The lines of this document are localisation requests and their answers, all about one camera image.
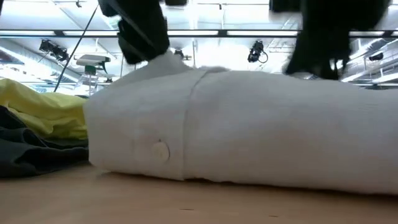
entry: white fabric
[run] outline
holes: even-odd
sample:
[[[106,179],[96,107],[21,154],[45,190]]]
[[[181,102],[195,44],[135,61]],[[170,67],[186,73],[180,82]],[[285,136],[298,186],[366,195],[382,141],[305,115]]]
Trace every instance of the white fabric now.
[[[192,69],[168,52],[88,100],[90,161],[176,180],[398,194],[396,93]],[[169,154],[154,153],[157,142]]]

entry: ceiling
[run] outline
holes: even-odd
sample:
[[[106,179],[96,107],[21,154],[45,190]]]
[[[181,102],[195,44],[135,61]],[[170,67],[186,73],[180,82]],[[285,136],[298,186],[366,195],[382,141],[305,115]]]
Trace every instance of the ceiling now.
[[[71,29],[82,30],[96,7],[96,0],[5,0],[1,29]],[[269,13],[267,0],[191,0],[187,7],[162,6],[167,17],[169,29],[298,29],[300,16],[296,14],[274,15]],[[398,7],[391,6],[387,16],[377,29],[396,29],[398,27]],[[89,30],[113,30],[117,18],[104,17],[100,10],[94,16]],[[72,52],[78,39],[49,38]],[[195,65],[221,65],[237,70],[262,70],[280,72],[287,57],[294,48],[294,39],[263,39],[269,61],[265,64],[248,63],[248,50],[256,39],[243,38],[172,38],[171,48],[183,49],[184,54],[193,55]],[[37,54],[42,55],[40,38],[10,39]],[[134,70],[133,65],[122,63],[123,55],[116,38],[83,39],[76,50],[76,57],[84,54],[107,55],[109,73],[120,76]],[[71,61],[69,69],[82,73],[83,69]]]

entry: pile of clothes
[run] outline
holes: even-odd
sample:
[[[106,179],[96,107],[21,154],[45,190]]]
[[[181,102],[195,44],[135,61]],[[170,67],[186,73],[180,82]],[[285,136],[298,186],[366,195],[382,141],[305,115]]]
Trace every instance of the pile of clothes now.
[[[0,177],[46,174],[86,162],[85,101],[0,80]]]

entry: table surface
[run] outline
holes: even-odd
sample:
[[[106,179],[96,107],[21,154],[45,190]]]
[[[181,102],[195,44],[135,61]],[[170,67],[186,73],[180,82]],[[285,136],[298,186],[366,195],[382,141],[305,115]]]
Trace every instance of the table surface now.
[[[80,166],[0,180],[0,223],[398,223],[398,199],[176,182]]]

